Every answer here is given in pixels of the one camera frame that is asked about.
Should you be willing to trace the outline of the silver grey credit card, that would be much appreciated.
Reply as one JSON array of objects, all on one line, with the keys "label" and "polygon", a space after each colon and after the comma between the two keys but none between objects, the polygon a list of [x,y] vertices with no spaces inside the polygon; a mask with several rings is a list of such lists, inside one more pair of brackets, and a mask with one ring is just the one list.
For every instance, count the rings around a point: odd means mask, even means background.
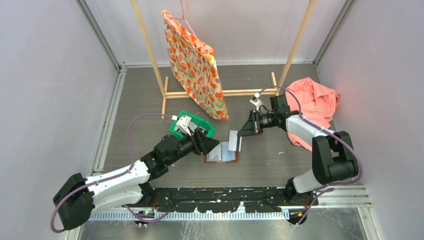
[{"label": "silver grey credit card", "polygon": [[206,155],[207,162],[221,162],[222,161],[222,150],[221,146],[216,146],[211,152]]}]

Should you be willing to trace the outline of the green plastic card bin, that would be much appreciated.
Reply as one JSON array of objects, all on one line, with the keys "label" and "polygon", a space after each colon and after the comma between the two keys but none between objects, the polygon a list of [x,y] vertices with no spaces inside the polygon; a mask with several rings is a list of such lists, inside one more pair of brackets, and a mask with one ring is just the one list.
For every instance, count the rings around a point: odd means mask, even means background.
[{"label": "green plastic card bin", "polygon": [[173,123],[169,128],[169,131],[178,139],[182,140],[184,134],[190,130],[193,133],[195,130],[206,134],[208,138],[212,138],[215,135],[215,127],[207,120],[198,117],[190,112],[182,110],[178,116],[172,116]]}]

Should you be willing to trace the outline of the brown leather card holder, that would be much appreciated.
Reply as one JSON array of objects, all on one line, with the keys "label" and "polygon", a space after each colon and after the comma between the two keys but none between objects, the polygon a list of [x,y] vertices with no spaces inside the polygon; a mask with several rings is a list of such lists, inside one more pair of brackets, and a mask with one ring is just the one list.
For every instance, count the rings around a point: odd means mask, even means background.
[{"label": "brown leather card holder", "polygon": [[228,150],[228,141],[221,142],[218,146],[221,147],[221,161],[219,162],[208,162],[206,161],[206,156],[203,158],[204,163],[217,163],[217,164],[224,164],[224,163],[237,163],[239,161],[239,154],[240,152],[235,151],[229,151]]}]

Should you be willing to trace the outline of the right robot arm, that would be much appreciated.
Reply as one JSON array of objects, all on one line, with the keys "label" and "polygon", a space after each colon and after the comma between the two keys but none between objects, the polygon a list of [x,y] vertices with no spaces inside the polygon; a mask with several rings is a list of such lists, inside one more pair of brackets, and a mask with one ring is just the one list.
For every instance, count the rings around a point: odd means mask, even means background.
[{"label": "right robot arm", "polygon": [[350,135],[335,132],[313,123],[299,110],[291,110],[285,95],[270,97],[271,110],[262,113],[263,106],[256,93],[250,102],[256,106],[249,112],[244,126],[237,132],[236,147],[242,137],[255,136],[267,128],[280,128],[301,138],[311,147],[311,169],[287,181],[285,198],[291,205],[299,205],[306,193],[338,181],[360,177],[361,164],[354,153]]}]

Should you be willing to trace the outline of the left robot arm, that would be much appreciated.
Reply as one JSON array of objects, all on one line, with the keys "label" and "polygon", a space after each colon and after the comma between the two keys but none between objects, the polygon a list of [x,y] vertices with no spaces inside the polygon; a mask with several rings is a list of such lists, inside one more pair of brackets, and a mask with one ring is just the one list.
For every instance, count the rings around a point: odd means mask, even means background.
[{"label": "left robot arm", "polygon": [[169,166],[190,153],[207,155],[220,144],[199,130],[178,139],[166,135],[153,150],[130,165],[97,176],[71,175],[53,197],[50,228],[55,233],[80,227],[99,212],[116,206],[138,203],[148,207],[153,202],[149,182],[169,171]]}]

